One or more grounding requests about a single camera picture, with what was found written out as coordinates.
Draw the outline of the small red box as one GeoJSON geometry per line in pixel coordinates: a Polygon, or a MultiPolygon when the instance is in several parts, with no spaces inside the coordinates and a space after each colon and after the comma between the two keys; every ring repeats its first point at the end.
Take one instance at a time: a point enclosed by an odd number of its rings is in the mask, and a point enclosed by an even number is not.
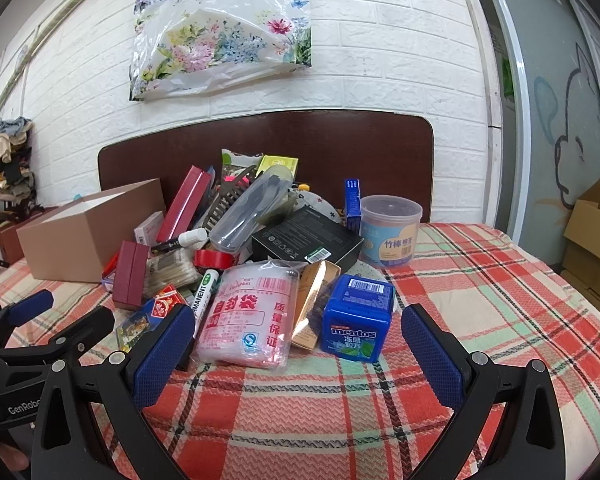
{"type": "Polygon", "coordinates": [[[143,305],[146,264],[149,247],[124,240],[114,271],[114,305],[123,310],[137,311],[143,305]]]}

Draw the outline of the large red gift box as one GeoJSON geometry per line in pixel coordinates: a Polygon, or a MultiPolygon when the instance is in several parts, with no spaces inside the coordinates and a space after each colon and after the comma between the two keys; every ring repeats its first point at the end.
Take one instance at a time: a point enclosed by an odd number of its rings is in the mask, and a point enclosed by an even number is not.
{"type": "Polygon", "coordinates": [[[191,166],[174,200],[164,216],[156,236],[158,243],[167,242],[188,230],[207,188],[211,184],[211,174],[196,166],[191,166]]]}

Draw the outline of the clear plastic cutlery case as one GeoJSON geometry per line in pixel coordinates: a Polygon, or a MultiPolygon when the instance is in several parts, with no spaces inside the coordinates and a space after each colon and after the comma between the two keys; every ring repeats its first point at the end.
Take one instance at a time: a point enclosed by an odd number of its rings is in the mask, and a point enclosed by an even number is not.
{"type": "Polygon", "coordinates": [[[287,197],[294,177],[282,166],[260,174],[211,230],[210,243],[220,252],[236,255],[261,222],[287,197]]]}

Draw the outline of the playing cards box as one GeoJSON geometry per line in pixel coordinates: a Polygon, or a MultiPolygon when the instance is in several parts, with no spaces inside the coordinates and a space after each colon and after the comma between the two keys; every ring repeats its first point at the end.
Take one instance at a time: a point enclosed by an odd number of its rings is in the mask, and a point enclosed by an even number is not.
{"type": "Polygon", "coordinates": [[[154,330],[177,304],[186,304],[186,300],[174,286],[160,290],[116,328],[119,349],[129,353],[140,337],[154,330]]]}

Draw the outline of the brown cardboard storage box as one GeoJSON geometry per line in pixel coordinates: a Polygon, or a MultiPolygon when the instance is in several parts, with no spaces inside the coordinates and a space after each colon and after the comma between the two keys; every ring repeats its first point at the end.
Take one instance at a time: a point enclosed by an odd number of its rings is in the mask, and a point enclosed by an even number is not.
{"type": "Polygon", "coordinates": [[[150,179],[95,193],[43,214],[17,230],[37,280],[97,283],[134,230],[164,209],[160,181],[150,179]]]}

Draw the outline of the pile of clothes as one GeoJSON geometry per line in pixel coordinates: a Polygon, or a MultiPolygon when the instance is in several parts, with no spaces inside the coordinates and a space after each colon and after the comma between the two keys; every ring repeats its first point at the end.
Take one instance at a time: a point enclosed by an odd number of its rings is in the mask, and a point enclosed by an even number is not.
{"type": "Polygon", "coordinates": [[[29,118],[0,119],[0,227],[23,222],[41,209],[30,165],[32,132],[29,118]]]}

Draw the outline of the green white permanent marker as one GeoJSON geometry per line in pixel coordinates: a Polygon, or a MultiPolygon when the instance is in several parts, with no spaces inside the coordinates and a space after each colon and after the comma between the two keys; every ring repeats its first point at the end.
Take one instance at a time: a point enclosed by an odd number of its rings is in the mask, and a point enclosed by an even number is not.
{"type": "Polygon", "coordinates": [[[213,295],[214,288],[218,284],[220,274],[217,270],[208,269],[204,272],[202,279],[195,292],[194,301],[192,304],[192,310],[194,311],[195,328],[193,337],[196,338],[198,332],[201,329],[202,322],[204,322],[204,315],[207,312],[209,304],[211,304],[211,298],[213,295]]]}

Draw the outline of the cardboard box on floor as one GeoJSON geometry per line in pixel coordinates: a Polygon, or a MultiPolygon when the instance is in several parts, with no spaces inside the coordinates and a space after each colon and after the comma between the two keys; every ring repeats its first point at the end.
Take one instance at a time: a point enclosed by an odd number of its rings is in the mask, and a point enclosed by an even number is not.
{"type": "Polygon", "coordinates": [[[576,201],[560,274],[600,311],[600,180],[576,201]]]}

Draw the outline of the blue mentos box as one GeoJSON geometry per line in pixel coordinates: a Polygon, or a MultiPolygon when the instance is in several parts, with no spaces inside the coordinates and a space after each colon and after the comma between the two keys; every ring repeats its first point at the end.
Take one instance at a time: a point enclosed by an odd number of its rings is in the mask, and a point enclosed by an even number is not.
{"type": "Polygon", "coordinates": [[[391,325],[395,293],[389,283],[341,275],[324,307],[321,350],[350,361],[377,362],[391,325]]]}

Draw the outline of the red tape roll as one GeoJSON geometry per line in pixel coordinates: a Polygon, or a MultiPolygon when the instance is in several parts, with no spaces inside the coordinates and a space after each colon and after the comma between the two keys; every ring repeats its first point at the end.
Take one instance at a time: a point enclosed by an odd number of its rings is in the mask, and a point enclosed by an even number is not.
{"type": "Polygon", "coordinates": [[[193,263],[197,268],[224,271],[235,264],[235,257],[227,252],[212,249],[196,250],[193,263]]]}

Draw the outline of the cotton swab round container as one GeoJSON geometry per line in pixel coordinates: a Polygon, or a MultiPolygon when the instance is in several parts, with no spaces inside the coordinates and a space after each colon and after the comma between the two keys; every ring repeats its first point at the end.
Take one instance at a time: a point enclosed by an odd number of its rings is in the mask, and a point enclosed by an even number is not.
{"type": "Polygon", "coordinates": [[[361,198],[360,258],[379,269],[404,266],[415,252],[422,206],[408,198],[369,195],[361,198]]]}

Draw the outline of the gold brown small box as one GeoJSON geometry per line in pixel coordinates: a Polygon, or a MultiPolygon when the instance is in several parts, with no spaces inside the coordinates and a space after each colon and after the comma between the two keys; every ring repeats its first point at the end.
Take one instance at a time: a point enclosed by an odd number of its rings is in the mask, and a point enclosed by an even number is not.
{"type": "Polygon", "coordinates": [[[290,338],[293,346],[308,351],[316,347],[324,307],[340,274],[340,267],[328,261],[309,264],[302,270],[290,338]]]}

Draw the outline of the herb sachet fabric top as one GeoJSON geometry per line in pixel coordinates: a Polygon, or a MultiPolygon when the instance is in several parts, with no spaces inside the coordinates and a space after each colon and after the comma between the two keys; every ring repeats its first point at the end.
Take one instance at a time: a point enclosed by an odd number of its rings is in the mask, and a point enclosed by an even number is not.
{"type": "Polygon", "coordinates": [[[262,153],[255,155],[246,155],[233,152],[223,148],[222,154],[222,180],[230,181],[239,176],[245,169],[251,166],[259,166],[263,157],[262,153]]]}

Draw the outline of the dark wooden headboard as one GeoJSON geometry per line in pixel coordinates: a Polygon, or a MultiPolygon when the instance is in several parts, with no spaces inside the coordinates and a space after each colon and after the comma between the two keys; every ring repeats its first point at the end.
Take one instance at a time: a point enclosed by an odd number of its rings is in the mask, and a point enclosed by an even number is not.
{"type": "Polygon", "coordinates": [[[99,184],[157,178],[170,204],[189,169],[219,168],[222,150],[297,159],[297,181],[335,207],[344,182],[357,178],[362,195],[409,198],[430,219],[434,129],[421,117],[371,110],[286,110],[137,136],[99,151],[99,184]]]}

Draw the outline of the floral plastic bag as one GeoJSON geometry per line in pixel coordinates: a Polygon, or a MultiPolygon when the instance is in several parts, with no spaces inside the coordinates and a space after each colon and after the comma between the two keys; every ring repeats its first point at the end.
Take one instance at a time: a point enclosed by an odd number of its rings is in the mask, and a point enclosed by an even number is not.
{"type": "Polygon", "coordinates": [[[312,64],[310,0],[135,0],[130,98],[209,94],[312,64]]]}

